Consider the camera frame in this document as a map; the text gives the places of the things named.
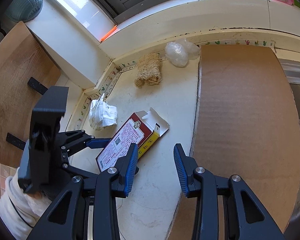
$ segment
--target silver bolt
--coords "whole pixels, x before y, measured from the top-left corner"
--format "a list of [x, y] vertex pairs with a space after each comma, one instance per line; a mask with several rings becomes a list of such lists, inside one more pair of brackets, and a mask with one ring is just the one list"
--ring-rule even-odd
[[117, 172], [117, 169], [115, 167], [111, 167], [108, 169], [108, 173], [110, 173], [110, 174], [114, 174], [116, 172]]
[[74, 183], [77, 183], [77, 182], [80, 181], [80, 179], [81, 179], [80, 176], [74, 176], [74, 177], [72, 178], [72, 181], [73, 181]]
[[235, 181], [235, 182], [238, 182], [241, 180], [240, 176], [239, 175], [232, 175], [232, 180]]
[[206, 170], [203, 167], [197, 167], [197, 168], [195, 168], [195, 171], [197, 173], [204, 173]]

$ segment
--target qr code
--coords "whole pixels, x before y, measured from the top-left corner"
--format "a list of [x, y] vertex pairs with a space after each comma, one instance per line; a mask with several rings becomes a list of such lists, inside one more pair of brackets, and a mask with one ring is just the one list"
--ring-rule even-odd
[[120, 142], [121, 142], [120, 137], [118, 137], [118, 138], [114, 141], [115, 145], [118, 145]]

